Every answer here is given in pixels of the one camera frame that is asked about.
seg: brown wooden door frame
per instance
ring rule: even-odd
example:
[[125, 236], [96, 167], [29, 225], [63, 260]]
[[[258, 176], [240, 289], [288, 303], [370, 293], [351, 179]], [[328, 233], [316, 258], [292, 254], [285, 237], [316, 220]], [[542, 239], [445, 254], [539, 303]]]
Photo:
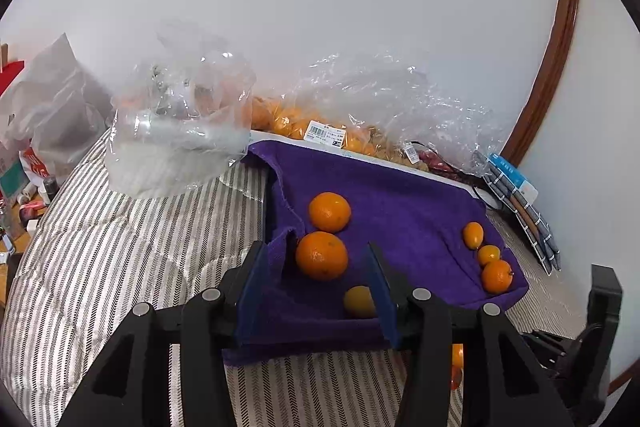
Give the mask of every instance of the brown wooden door frame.
[[558, 0], [554, 25], [529, 100], [502, 149], [502, 156], [515, 166], [529, 150], [553, 100], [574, 38], [577, 10], [578, 0]]

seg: plastic bag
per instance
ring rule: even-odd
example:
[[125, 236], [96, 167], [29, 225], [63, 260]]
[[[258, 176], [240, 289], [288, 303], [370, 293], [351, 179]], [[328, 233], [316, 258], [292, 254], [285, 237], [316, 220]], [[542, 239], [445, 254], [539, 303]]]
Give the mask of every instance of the plastic bag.
[[242, 158], [249, 144], [255, 73], [225, 39], [165, 23], [166, 55], [139, 65], [114, 97], [105, 165], [109, 187], [133, 198], [181, 194]]
[[27, 63], [0, 96], [0, 141], [20, 152], [31, 182], [54, 175], [62, 183], [71, 173], [106, 129], [108, 110], [96, 107], [103, 95], [64, 34]]
[[335, 54], [306, 68], [298, 85], [278, 100], [271, 132], [297, 137], [296, 122], [303, 126], [310, 114], [347, 130], [343, 148], [424, 170], [408, 157], [412, 141], [463, 172], [479, 174], [484, 166], [474, 151], [499, 152], [506, 140], [491, 110], [444, 96], [419, 61], [389, 53]]

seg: quilted fabric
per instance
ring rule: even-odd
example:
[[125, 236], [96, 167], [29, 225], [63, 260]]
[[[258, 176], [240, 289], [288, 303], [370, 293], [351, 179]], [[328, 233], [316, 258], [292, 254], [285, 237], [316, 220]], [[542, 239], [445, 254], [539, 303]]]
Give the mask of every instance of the quilted fabric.
[[[0, 376], [36, 427], [53, 427], [97, 353], [131, 307], [185, 302], [215, 285], [262, 237], [267, 172], [236, 164], [174, 198], [136, 201], [107, 188], [99, 141], [71, 174], [18, 269], [0, 332]], [[575, 336], [584, 324], [558, 275], [489, 214], [530, 291], [507, 314], [520, 330]], [[168, 388], [181, 426], [178, 348]], [[242, 426], [391, 426], [406, 378], [394, 351], [337, 351], [228, 367]], [[462, 388], [451, 394], [459, 426]]]

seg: barcode label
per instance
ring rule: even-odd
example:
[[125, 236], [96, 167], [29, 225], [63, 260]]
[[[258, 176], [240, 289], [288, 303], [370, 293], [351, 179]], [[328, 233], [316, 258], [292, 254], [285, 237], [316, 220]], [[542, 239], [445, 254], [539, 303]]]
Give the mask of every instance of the barcode label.
[[342, 147], [344, 135], [347, 133], [344, 129], [336, 129], [325, 123], [315, 120], [309, 122], [303, 139], [308, 142], [322, 143], [333, 147]]
[[406, 157], [409, 158], [411, 165], [418, 163], [420, 161], [420, 156], [415, 152], [414, 144], [411, 142], [406, 142], [402, 147], [402, 150], [406, 154]]

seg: blue gripper pad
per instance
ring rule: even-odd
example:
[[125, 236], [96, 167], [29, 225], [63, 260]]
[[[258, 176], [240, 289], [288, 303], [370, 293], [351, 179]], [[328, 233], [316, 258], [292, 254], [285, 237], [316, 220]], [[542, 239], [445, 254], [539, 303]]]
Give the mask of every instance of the blue gripper pad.
[[249, 341], [254, 327], [262, 290], [269, 280], [267, 247], [262, 244], [256, 253], [254, 266], [246, 278], [242, 294], [236, 308], [236, 331], [234, 336], [239, 346]]
[[376, 305], [382, 333], [385, 335], [386, 340], [391, 343], [391, 346], [394, 349], [398, 349], [401, 340], [396, 327], [398, 323], [398, 305], [391, 298], [388, 283], [370, 246], [367, 247], [365, 260], [367, 283], [369, 284], [373, 302]]

